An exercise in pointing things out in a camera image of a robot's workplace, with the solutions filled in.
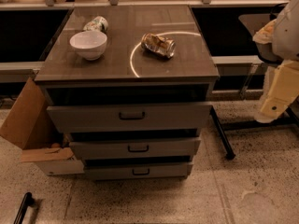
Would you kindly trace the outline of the grey bottom drawer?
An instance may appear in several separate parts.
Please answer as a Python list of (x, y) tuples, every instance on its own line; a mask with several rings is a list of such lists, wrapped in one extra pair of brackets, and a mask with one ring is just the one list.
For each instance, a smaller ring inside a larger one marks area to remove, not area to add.
[(91, 180), (117, 180), (160, 177), (186, 177), (192, 171), (192, 162), (154, 163), (107, 167), (85, 167)]

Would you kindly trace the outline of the grey drawer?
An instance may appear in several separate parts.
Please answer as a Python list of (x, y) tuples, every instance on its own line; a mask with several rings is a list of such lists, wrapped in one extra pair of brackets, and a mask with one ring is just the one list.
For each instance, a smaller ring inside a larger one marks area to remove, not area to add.
[(199, 137), (70, 143), (76, 158), (85, 161), (172, 156), (192, 157), (197, 153), (199, 145)]
[(186, 177), (192, 171), (192, 162), (154, 163), (107, 167), (85, 167), (91, 180), (117, 180), (160, 177)]
[(205, 103), (172, 103), (49, 106), (47, 111), (60, 133), (96, 133), (200, 129), (210, 108)]

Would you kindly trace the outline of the grey drawer cabinet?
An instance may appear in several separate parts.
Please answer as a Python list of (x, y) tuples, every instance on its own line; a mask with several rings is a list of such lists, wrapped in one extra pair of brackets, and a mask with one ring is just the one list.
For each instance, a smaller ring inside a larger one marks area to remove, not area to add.
[[(107, 49), (97, 60), (87, 61), (76, 54), (69, 40), (97, 15), (106, 18), (109, 25)], [(174, 56), (166, 59), (142, 49), (141, 38), (148, 33), (174, 40)], [(49, 106), (210, 105), (207, 97), (218, 77), (217, 67), (187, 6), (77, 7), (35, 83)], [(62, 134), (70, 146), (71, 142), (200, 138), (202, 128)], [(195, 155), (80, 161), (85, 174), (85, 167), (192, 162)]]

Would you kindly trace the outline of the grey top drawer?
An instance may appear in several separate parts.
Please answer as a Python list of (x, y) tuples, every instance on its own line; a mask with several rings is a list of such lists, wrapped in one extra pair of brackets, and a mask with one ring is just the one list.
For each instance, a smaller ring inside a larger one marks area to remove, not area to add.
[(210, 108), (205, 103), (172, 103), (49, 106), (47, 111), (60, 133), (96, 133), (200, 129)]

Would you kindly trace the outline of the grey middle drawer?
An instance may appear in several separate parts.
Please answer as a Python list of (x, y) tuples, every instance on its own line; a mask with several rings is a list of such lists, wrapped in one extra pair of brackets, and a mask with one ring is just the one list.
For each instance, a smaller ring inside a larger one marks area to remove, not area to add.
[(172, 156), (192, 157), (197, 153), (199, 145), (199, 137), (70, 143), (76, 158), (85, 161)]

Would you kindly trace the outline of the crushed silver soda can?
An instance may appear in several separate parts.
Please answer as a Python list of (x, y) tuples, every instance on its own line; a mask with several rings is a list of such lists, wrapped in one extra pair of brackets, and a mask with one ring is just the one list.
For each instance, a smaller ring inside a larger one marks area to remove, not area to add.
[(175, 53), (176, 43), (170, 38), (148, 33), (141, 38), (141, 48), (166, 59), (171, 59)]

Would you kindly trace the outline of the white ceramic bowl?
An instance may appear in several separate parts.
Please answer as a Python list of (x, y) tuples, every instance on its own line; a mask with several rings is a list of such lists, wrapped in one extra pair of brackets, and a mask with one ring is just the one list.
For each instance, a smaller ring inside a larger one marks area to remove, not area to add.
[(73, 35), (69, 43), (77, 55), (88, 61), (94, 61), (104, 54), (107, 35), (100, 31), (84, 31)]

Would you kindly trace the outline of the black table leg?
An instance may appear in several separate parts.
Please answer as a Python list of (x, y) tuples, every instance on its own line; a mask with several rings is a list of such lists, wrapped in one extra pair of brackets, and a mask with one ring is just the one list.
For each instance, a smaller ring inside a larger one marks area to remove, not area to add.
[(234, 154), (233, 149), (230, 145), (230, 142), (229, 142), (222, 126), (221, 126), (221, 123), (219, 121), (219, 118), (217, 116), (217, 113), (216, 113), (214, 107), (211, 107), (211, 109), (210, 109), (210, 116), (212, 117), (212, 119), (214, 121), (215, 127), (216, 127), (216, 129), (219, 133), (221, 141), (222, 141), (222, 143), (224, 145), (224, 148), (226, 150), (226, 159), (227, 160), (232, 160), (235, 157), (235, 154)]

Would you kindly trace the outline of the brown cardboard box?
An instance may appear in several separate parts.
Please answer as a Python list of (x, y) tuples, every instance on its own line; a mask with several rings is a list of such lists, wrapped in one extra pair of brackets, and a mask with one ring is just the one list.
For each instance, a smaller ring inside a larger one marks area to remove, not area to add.
[(21, 162), (35, 164), (45, 175), (83, 173), (65, 134), (59, 133), (47, 112), (48, 102), (28, 78), (0, 128), (0, 136), (21, 149)]

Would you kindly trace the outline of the black bar on floor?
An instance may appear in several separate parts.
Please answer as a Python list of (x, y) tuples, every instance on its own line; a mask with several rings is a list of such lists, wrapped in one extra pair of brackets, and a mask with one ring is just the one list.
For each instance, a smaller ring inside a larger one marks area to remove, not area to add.
[(26, 192), (21, 201), (19, 211), (14, 219), (13, 224), (22, 224), (27, 209), (35, 204), (35, 200), (31, 192)]

